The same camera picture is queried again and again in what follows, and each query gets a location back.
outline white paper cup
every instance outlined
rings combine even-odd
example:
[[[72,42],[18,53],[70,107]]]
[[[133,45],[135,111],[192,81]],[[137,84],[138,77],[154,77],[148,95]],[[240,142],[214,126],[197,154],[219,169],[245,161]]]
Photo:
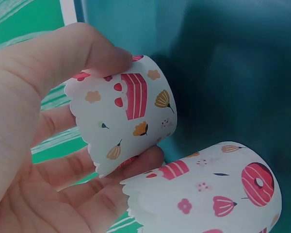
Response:
[[[171,135],[177,125],[173,94],[160,68],[147,56],[102,78],[82,72],[65,93],[96,172],[104,176]]]
[[[274,174],[256,153],[234,142],[122,184],[129,214],[144,233],[268,233],[281,213]]]

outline palm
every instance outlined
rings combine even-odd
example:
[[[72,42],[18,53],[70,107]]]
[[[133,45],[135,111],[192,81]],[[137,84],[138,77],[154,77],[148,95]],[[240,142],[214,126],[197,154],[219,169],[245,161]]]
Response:
[[[81,151],[84,156],[87,150]],[[160,162],[154,161],[161,160],[151,156],[158,151],[150,149],[147,157],[140,156],[131,166],[106,178],[67,188],[63,188],[67,185],[65,181],[88,174],[94,168],[93,163],[83,166],[84,158],[79,154],[78,159],[70,156],[34,165],[28,156],[0,202],[0,233],[105,232],[127,209],[125,196],[117,195],[121,192],[119,181],[159,166]],[[65,161],[70,172],[63,167]],[[55,177],[50,169],[59,163],[62,167],[55,172],[66,170],[66,174]]]

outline finger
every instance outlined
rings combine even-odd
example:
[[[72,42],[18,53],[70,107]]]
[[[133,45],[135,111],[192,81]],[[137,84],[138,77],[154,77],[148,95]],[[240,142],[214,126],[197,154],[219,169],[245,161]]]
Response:
[[[161,148],[154,146],[143,152],[138,158],[123,170],[114,171],[104,178],[94,178],[86,183],[74,185],[60,191],[60,194],[74,207],[89,200],[106,186],[121,180],[136,176],[162,165],[164,154]]]
[[[72,115],[68,104],[42,111],[40,113],[38,127],[32,141],[32,147],[62,131],[71,129],[75,126],[76,120]]]
[[[109,185],[77,208],[91,232],[106,232],[128,209],[120,184]]]
[[[95,171],[87,147],[68,156],[48,160],[35,165],[43,179],[61,190]]]
[[[82,69],[105,77],[125,71],[131,54],[96,29],[75,23],[0,51],[0,67],[31,85],[43,98]]]

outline pink cake print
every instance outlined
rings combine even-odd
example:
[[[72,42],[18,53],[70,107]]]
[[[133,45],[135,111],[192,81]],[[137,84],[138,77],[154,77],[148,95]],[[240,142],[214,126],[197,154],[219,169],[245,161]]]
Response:
[[[80,72],[79,74],[73,76],[74,79],[78,80],[79,82],[83,81],[85,78],[91,76],[88,73]]]
[[[132,62],[138,62],[141,60],[144,56],[143,55],[136,55],[132,57]]]
[[[121,80],[127,85],[128,106],[126,115],[128,120],[133,120],[145,116],[146,101],[147,101],[147,84],[141,74],[121,74]],[[122,84],[114,85],[116,91],[122,91]],[[115,104],[118,107],[123,107],[121,97],[115,99]]]
[[[166,166],[160,167],[158,170],[161,171],[163,173],[163,177],[168,180],[172,180],[189,172],[188,166],[182,160],[177,160],[175,162],[169,163]],[[154,178],[157,177],[157,174],[152,173],[147,175],[146,177]]]

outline teal background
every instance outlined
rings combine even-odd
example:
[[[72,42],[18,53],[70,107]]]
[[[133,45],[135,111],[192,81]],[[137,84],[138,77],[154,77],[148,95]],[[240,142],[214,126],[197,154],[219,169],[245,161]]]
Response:
[[[179,121],[161,144],[167,161],[220,141],[247,145],[281,187],[272,233],[291,233],[291,0],[81,2],[85,22],[168,78]]]

